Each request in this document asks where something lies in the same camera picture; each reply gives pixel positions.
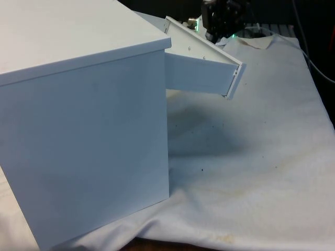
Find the wrinkled fabric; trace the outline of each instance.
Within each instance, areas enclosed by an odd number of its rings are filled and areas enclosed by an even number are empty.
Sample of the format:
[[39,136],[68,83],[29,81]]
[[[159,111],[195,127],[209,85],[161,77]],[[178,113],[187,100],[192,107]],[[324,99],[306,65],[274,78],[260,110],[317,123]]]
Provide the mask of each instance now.
[[[170,198],[54,250],[118,250],[135,236],[224,250],[335,250],[334,128],[302,53],[280,38],[266,50],[232,40],[225,51],[247,64],[233,100],[167,93]],[[0,250],[36,250],[0,178]]]

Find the white cloth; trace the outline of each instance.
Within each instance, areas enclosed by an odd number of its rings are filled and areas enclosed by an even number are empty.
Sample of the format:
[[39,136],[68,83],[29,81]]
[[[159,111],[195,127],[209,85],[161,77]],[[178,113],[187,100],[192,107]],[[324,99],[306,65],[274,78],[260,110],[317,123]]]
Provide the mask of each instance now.
[[[224,250],[335,250],[335,134],[302,53],[280,38],[267,50],[236,41],[225,50],[247,64],[233,100],[169,92],[170,198],[62,250],[117,250],[135,236]],[[1,179],[0,250],[35,250]]]

